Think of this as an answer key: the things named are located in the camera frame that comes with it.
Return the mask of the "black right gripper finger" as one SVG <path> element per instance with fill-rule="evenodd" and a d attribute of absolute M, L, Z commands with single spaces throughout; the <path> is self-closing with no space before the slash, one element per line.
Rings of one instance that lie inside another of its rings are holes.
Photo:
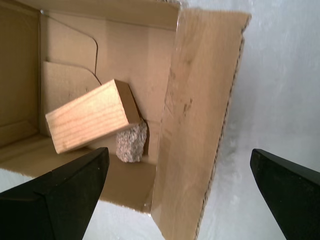
<path fill-rule="evenodd" d="M 2 240 L 81 240 L 110 164 L 100 147 L 0 194 Z"/>
<path fill-rule="evenodd" d="M 257 187 L 287 240 L 320 238 L 320 174 L 262 149 L 250 168 Z"/>

